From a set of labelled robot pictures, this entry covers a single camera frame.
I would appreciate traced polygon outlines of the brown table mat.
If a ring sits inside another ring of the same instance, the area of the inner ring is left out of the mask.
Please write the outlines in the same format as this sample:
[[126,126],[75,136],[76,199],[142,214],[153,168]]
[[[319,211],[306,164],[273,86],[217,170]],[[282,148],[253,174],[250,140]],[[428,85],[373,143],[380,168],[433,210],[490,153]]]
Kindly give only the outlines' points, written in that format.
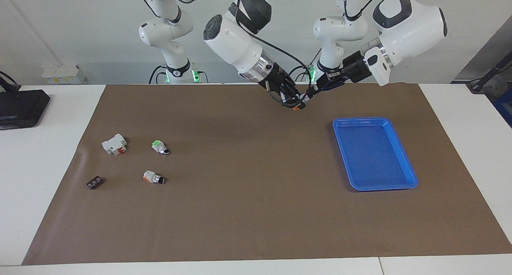
[[[391,120],[416,188],[351,188],[332,122],[366,116]],[[116,134],[120,155],[101,145]],[[23,264],[500,253],[512,244],[416,84],[350,84],[301,111],[253,84],[112,85]]]

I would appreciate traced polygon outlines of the blue crate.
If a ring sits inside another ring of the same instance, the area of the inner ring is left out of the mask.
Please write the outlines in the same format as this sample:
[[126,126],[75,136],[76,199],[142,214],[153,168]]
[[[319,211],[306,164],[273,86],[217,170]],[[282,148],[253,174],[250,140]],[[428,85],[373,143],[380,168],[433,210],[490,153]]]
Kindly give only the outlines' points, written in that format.
[[512,128],[512,97],[502,96],[492,103],[497,112]]

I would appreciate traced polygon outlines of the white red circuit breaker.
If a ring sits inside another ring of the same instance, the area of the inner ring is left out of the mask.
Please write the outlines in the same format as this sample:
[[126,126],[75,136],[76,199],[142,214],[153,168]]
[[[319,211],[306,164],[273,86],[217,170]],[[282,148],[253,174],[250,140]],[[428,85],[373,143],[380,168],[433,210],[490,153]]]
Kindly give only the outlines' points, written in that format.
[[116,134],[110,140],[102,142],[101,145],[107,153],[120,155],[126,152],[127,142],[121,134]]

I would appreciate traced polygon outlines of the black flat electronic box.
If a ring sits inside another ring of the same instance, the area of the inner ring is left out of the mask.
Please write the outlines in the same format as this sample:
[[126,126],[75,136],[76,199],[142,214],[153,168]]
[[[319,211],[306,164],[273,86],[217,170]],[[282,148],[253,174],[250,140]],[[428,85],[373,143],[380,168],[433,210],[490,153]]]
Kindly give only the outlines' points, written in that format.
[[0,93],[0,130],[35,127],[49,102],[43,90]]

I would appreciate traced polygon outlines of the blue plastic tray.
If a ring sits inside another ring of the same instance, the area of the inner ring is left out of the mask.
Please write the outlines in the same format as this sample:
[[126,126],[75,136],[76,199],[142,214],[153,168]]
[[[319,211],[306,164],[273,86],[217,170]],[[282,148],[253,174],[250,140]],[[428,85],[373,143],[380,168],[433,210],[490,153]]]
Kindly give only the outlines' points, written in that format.
[[351,187],[366,192],[418,186],[417,175],[391,120],[338,118],[332,126]]

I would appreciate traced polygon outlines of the white wall socket box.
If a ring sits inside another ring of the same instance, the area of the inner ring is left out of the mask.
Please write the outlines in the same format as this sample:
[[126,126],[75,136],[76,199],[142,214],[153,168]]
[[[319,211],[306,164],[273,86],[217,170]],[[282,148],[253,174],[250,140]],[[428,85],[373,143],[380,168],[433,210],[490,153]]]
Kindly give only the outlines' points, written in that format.
[[84,84],[85,74],[77,65],[43,67],[41,77],[47,84]]

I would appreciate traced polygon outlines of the green white selector switch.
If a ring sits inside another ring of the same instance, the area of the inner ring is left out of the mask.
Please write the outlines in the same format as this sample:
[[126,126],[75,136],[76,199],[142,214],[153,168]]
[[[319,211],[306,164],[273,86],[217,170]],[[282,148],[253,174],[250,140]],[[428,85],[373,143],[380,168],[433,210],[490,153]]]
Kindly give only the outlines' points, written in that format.
[[170,150],[166,147],[166,145],[160,141],[160,140],[155,140],[154,142],[152,142],[152,145],[151,145],[152,149],[154,151],[156,151],[157,153],[161,153],[163,155],[169,155],[170,154]]

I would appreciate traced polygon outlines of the black stand pole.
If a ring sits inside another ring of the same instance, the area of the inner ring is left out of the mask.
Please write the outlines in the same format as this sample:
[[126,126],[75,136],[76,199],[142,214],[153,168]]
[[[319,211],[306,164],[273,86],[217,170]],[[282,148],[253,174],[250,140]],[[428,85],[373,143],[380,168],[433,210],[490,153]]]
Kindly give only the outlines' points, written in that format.
[[504,56],[488,73],[484,76],[475,80],[470,80],[466,83],[466,87],[474,94],[478,94],[483,90],[485,84],[487,84],[493,77],[506,71],[512,67],[512,50]]

